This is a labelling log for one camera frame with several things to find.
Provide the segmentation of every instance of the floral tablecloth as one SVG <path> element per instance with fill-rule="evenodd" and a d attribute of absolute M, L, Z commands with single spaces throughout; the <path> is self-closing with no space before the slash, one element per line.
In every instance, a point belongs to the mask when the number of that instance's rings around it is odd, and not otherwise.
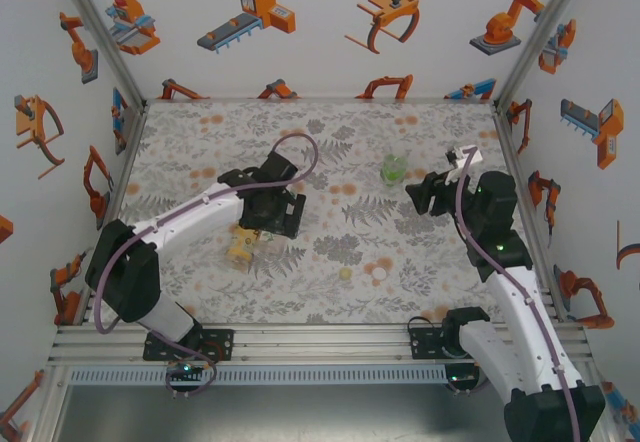
<path fill-rule="evenodd" d="M 299 236 L 257 254 L 241 273 L 223 263 L 232 228 L 222 228 L 162 268 L 164 291 L 208 323 L 400 323 L 419 314 L 438 321 L 468 305 L 501 320 L 450 217 L 418 216 L 404 186 L 387 188 L 379 175 L 390 147 L 409 152 L 406 183 L 418 183 L 449 168 L 448 148 L 466 144 L 484 158 L 472 185 L 480 170 L 506 170 L 488 105 L 155 103 L 120 217 L 133 224 L 159 215 L 225 171 L 260 165 L 291 132 L 320 147 L 317 169 L 293 188 L 307 196 Z M 313 156 L 302 138 L 281 152 L 301 171 Z M 519 217 L 515 227 L 522 234 Z"/>

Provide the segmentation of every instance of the white wall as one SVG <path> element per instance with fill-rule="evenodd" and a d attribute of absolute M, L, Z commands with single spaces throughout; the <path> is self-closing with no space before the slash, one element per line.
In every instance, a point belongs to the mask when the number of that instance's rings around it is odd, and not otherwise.
<path fill-rule="evenodd" d="M 93 1 L 102 11 L 112 3 Z M 409 96 L 442 97 L 490 77 L 504 82 L 535 26 L 533 14 L 523 11 L 515 28 L 523 43 L 489 57 L 469 40 L 483 34 L 487 21 L 506 11 L 511 0 L 420 0 L 421 20 L 413 36 L 401 44 L 380 34 L 381 53 L 375 55 L 344 38 L 366 40 L 371 17 L 356 3 L 367 0 L 277 0 L 296 13 L 294 33 L 268 28 L 216 54 L 196 41 L 239 14 L 240 0 L 138 1 L 156 19 L 162 42 L 143 55 L 123 53 L 123 58 L 149 98 L 160 95 L 169 77 L 215 97 L 256 97 L 278 78 L 302 97 L 354 97 L 372 79 L 409 73 L 415 77 Z M 103 16 L 110 26 L 111 19 Z M 395 88 L 380 90 L 380 95 L 392 93 Z"/>
<path fill-rule="evenodd" d="M 640 257 L 631 255 L 616 270 L 616 220 L 622 223 L 622 246 L 640 242 L 640 24 L 634 0 L 572 0 L 561 22 L 575 18 L 576 38 L 568 59 L 555 75 L 536 66 L 518 92 L 518 102 L 533 101 L 529 147 L 520 156 L 525 173 L 538 169 L 555 179 L 557 222 L 551 260 L 579 277 L 591 277 L 604 294 L 615 326 L 588 331 L 603 375 L 625 397 L 640 404 Z M 560 101 L 569 99 L 598 113 L 611 99 L 619 100 L 625 126 L 618 136 L 617 159 L 604 170 L 597 166 L 596 146 L 588 136 L 560 120 Z M 519 145 L 522 124 L 514 130 Z M 538 209 L 541 230 L 543 207 Z M 596 313 L 592 298 L 572 300 L 572 315 Z"/>
<path fill-rule="evenodd" d="M 0 215 L 14 224 L 14 234 L 0 244 L 0 411 L 48 357 L 55 334 L 49 271 L 97 239 L 82 185 L 89 144 L 98 149 L 116 183 L 125 156 L 116 157 L 114 151 L 114 76 L 102 59 L 98 79 L 82 85 L 71 39 L 60 28 L 60 11 L 77 15 L 70 0 L 0 0 Z M 88 48 L 96 47 L 85 29 L 78 33 Z M 38 175 L 50 165 L 44 156 L 34 144 L 16 148 L 26 138 L 15 132 L 13 98 L 18 94 L 37 94 L 49 102 L 64 127 L 50 149 L 65 162 L 41 180 Z M 48 117 L 44 125 L 47 135 L 55 133 Z M 107 190 L 98 170 L 92 181 L 96 189 Z"/>

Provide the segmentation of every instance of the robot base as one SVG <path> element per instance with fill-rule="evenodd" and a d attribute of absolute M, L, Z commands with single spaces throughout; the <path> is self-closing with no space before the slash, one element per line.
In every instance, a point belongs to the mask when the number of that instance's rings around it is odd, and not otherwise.
<path fill-rule="evenodd" d="M 98 51 L 92 50 L 91 57 L 93 57 L 93 66 L 91 67 L 91 70 L 89 72 L 82 72 L 82 69 L 80 70 L 83 84 L 88 84 L 92 80 L 96 80 L 98 78 Z"/>
<path fill-rule="evenodd" d="M 478 49 L 480 52 L 483 52 L 487 55 L 493 55 L 493 54 L 497 54 L 498 52 L 503 52 L 507 49 L 510 49 L 511 47 L 520 45 L 520 42 L 522 41 L 519 38 L 517 38 L 515 35 L 511 37 L 511 40 L 500 45 L 487 44 L 484 41 L 484 35 L 479 35 L 478 37 L 471 39 L 469 41 L 469 43 L 473 45 L 476 49 Z"/>

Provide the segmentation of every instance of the metal bar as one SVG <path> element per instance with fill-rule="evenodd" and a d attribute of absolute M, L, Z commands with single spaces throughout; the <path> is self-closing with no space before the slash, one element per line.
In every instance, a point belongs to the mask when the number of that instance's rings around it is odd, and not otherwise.
<path fill-rule="evenodd" d="M 572 360 L 591 359 L 586 335 L 579 324 L 553 325 Z M 237 324 L 224 327 L 236 331 L 233 357 L 231 361 L 224 362 L 225 365 L 415 365 L 470 362 L 450 359 L 413 360 L 404 324 Z M 496 330 L 506 344 L 513 343 L 506 325 L 496 324 Z M 124 325 L 106 336 L 99 335 L 88 325 L 61 327 L 51 350 L 49 365 L 163 365 L 162 362 L 142 360 L 146 335 L 146 331 L 137 325 Z"/>
<path fill-rule="evenodd" d="M 113 41 L 109 30 L 104 25 L 100 13 L 96 9 L 92 0 L 72 0 L 82 19 L 85 28 L 91 31 L 93 38 L 102 52 L 103 58 L 108 62 L 113 73 L 121 86 L 121 92 L 124 91 L 129 105 L 140 113 L 144 107 L 144 98 L 136 84 L 133 76 L 127 69 L 126 64 L 120 56 L 120 50 Z"/>
<path fill-rule="evenodd" d="M 520 164 L 518 163 L 518 155 L 513 145 L 506 113 L 500 112 L 499 108 L 497 111 L 498 113 L 494 113 L 496 130 L 498 131 L 498 138 L 502 146 L 502 153 L 507 164 L 507 169 L 516 181 L 518 207 L 520 209 L 522 225 L 524 226 L 524 231 L 529 243 L 529 252 L 536 267 L 540 282 L 544 287 L 547 287 L 551 293 L 556 316 L 560 322 L 563 322 L 567 320 L 567 311 L 562 304 L 560 288 L 553 275 L 553 264 L 549 258 L 549 252 L 546 249 L 546 242 L 543 242 L 545 238 L 540 233 L 539 226 L 536 224 L 533 215 L 535 214 L 535 209 L 533 202 L 531 202 L 531 196 L 529 195 L 527 178 L 522 173 Z"/>
<path fill-rule="evenodd" d="M 67 390 L 71 369 L 67 367 L 49 368 L 45 374 L 46 384 L 42 387 L 44 401 L 33 407 L 39 415 L 31 424 L 29 431 L 23 436 L 22 442 L 52 442 L 56 440 L 56 432 L 60 429 L 60 422 L 65 415 Z"/>
<path fill-rule="evenodd" d="M 124 167 L 122 168 L 122 172 L 120 173 L 118 185 L 115 192 L 113 193 L 113 197 L 111 198 L 109 207 L 107 207 L 107 212 L 105 214 L 105 223 L 109 223 L 114 220 L 116 217 L 118 217 L 118 213 L 120 212 L 120 205 L 122 204 L 122 199 L 124 199 L 125 191 L 127 189 L 127 183 L 129 182 L 129 176 L 131 175 L 131 169 L 133 168 L 133 162 L 136 160 L 136 155 L 138 153 L 138 144 L 140 144 L 142 131 L 144 130 L 144 125 L 147 122 L 148 111 L 149 107 L 147 106 L 144 108 L 144 111 L 141 114 L 136 114 L 136 117 L 133 120 L 131 137 L 127 141 L 127 152 L 125 154 L 126 158 L 124 161 Z M 76 310 L 76 316 L 73 319 L 74 325 L 82 324 L 87 312 L 87 307 L 89 305 L 90 295 L 91 290 L 89 289 L 89 287 L 85 284 L 82 284 L 82 288 L 80 289 L 80 302 L 78 304 L 78 310 Z"/>
<path fill-rule="evenodd" d="M 498 97 L 498 108 L 500 112 L 506 112 L 516 91 L 522 82 L 524 82 L 524 79 L 538 59 L 547 40 L 549 40 L 549 37 L 551 37 L 551 34 L 555 31 L 560 16 L 569 1 L 570 0 L 549 0 L 549 3 L 545 6 L 533 34 L 529 37 L 529 41 L 522 51 L 522 55 L 509 74 L 502 88 L 502 92 Z"/>

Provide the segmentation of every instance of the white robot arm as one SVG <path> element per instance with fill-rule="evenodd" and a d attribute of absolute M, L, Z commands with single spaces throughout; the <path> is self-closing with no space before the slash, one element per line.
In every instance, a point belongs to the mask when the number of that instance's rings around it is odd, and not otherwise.
<path fill-rule="evenodd" d="M 475 148 L 447 153 L 453 176 L 431 173 L 406 191 L 419 214 L 453 216 L 469 261 L 500 306 L 513 346 L 505 345 L 479 307 L 450 310 L 437 343 L 445 354 L 469 354 L 479 363 L 505 404 L 512 441 L 586 441 L 604 410 L 604 396 L 598 386 L 585 386 L 543 308 L 529 252 L 511 228 L 517 206 L 513 177 L 485 172 L 475 193 L 468 189 L 466 172 L 476 153 Z"/>
<path fill-rule="evenodd" d="M 300 136 L 312 142 L 317 155 L 313 139 Z M 119 219 L 107 224 L 85 277 L 96 291 L 98 331 L 107 333 L 113 327 L 102 327 L 103 299 L 119 319 L 138 322 L 172 343 L 197 350 L 202 327 L 160 290 L 160 266 L 190 243 L 236 221 L 243 228 L 295 238 L 306 198 L 285 187 L 311 173 L 316 162 L 317 156 L 294 179 L 298 169 L 272 150 L 261 167 L 227 172 L 200 195 L 160 216 L 134 226 Z"/>

